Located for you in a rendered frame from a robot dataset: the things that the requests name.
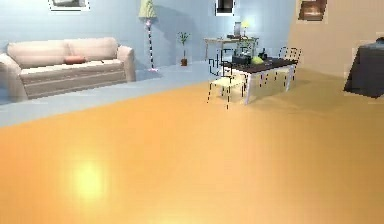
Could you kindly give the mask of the potted house plant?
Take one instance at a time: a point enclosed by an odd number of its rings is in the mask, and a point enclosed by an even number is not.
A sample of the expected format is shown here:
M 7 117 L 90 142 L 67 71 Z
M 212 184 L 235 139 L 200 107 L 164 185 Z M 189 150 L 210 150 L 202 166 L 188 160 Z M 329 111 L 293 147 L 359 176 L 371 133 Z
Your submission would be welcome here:
M 178 37 L 179 42 L 183 46 L 183 57 L 180 60 L 180 63 L 181 63 L 182 66 L 187 66 L 188 65 L 188 60 L 186 58 L 186 47 L 185 47 L 185 44 L 186 44 L 190 34 L 187 33 L 187 32 L 179 32 L 178 35 L 179 35 L 179 37 Z

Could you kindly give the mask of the black box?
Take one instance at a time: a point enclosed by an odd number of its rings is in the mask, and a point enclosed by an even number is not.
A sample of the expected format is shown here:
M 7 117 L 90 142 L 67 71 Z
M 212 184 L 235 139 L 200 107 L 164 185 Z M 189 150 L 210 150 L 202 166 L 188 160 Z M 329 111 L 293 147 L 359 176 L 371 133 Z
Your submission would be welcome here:
M 236 55 L 232 57 L 232 62 L 235 64 L 248 65 L 251 63 L 252 57 L 248 55 Z

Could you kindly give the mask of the beige sofa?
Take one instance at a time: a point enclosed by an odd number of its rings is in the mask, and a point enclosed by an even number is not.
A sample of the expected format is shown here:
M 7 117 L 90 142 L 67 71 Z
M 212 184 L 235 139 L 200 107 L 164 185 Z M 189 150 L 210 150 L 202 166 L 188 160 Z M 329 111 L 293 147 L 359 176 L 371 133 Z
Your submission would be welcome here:
M 67 56 L 86 62 L 67 65 Z M 11 42 L 0 53 L 0 85 L 12 102 L 133 82 L 135 52 L 113 37 Z

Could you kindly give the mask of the brown framed wall picture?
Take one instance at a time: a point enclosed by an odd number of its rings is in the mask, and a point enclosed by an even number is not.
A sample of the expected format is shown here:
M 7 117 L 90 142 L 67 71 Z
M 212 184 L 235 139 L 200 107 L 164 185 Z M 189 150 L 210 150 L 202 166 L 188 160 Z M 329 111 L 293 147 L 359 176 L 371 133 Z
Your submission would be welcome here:
M 302 0 L 298 19 L 303 21 L 322 21 L 326 4 L 327 0 Z

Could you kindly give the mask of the dark grey cabinet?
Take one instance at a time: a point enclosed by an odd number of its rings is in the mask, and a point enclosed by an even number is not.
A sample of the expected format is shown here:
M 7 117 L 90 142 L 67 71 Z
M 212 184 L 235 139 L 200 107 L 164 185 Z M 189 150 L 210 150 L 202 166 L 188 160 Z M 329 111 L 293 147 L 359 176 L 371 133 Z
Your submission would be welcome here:
M 384 95 L 384 36 L 358 48 L 344 90 L 371 98 Z

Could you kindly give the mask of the red cushion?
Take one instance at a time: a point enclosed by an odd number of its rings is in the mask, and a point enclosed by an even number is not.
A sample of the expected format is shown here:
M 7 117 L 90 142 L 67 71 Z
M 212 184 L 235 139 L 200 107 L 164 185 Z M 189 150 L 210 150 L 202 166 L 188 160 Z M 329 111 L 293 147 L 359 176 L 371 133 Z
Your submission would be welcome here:
M 86 58 L 83 56 L 67 56 L 64 58 L 64 62 L 67 65 L 82 64 L 86 62 Z

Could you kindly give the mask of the green shade floor lamp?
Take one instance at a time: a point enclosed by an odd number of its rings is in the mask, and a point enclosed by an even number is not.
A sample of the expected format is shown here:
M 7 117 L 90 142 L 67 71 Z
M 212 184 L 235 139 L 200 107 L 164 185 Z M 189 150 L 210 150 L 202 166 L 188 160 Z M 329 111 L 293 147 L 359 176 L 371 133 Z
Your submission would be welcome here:
M 157 17 L 153 0 L 140 0 L 140 8 L 139 8 L 138 17 L 145 22 L 145 27 L 147 30 L 148 53 L 149 53 L 149 59 L 150 59 L 149 71 L 157 72 L 158 69 L 155 67 L 155 64 L 154 64 L 153 45 L 152 45 L 152 30 L 151 30 L 152 20 Z

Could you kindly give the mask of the dark top dining table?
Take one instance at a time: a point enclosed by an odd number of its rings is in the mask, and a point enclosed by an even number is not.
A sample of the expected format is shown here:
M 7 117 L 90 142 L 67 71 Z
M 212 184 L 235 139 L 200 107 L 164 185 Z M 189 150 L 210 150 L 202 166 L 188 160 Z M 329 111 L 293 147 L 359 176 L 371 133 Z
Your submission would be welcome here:
M 263 81 L 263 77 L 267 76 L 269 73 L 272 73 L 272 70 L 265 66 L 264 64 L 233 64 L 233 70 L 239 72 L 240 75 L 243 75 L 245 81 L 242 83 L 242 92 L 245 94 L 244 104 L 247 105 L 249 103 L 250 98 L 250 89 L 252 78 L 256 75 L 259 76 L 260 81 Z

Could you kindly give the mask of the white framed wall picture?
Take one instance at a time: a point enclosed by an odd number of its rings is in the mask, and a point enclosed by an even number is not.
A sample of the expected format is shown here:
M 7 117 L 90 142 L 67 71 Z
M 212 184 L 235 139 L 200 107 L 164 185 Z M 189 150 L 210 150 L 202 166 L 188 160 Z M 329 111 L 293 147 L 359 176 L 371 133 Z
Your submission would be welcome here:
M 89 11 L 89 0 L 48 0 L 51 11 Z

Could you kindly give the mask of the pale wooden desk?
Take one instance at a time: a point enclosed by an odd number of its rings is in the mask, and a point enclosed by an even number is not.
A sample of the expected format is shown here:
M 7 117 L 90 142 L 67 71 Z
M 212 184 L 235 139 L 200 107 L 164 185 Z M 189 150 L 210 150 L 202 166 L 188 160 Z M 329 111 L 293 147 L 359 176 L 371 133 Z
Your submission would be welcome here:
M 236 47 L 233 48 L 233 51 L 236 53 L 248 52 L 251 56 L 254 56 L 256 53 L 256 48 L 258 46 L 258 37 L 247 37 L 247 38 L 204 38 L 205 42 L 205 59 L 208 59 L 208 47 L 210 44 L 218 45 L 219 48 L 223 51 L 226 50 L 226 44 L 235 44 Z

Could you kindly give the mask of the dark framed wall picture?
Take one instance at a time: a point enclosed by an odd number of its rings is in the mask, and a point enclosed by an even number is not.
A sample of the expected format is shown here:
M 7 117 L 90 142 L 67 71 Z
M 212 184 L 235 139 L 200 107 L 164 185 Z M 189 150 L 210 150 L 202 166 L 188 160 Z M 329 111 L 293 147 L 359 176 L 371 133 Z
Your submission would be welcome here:
M 235 5 L 235 0 L 215 0 L 215 15 L 233 16 Z

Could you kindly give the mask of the grey laptop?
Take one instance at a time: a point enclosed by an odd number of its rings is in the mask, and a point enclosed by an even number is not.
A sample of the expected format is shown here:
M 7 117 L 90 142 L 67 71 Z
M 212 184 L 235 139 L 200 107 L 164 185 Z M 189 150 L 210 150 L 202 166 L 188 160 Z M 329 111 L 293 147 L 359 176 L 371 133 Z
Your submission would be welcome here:
M 229 39 L 239 39 L 241 37 L 241 23 L 240 22 L 236 22 L 234 24 L 233 33 L 228 34 L 227 37 Z

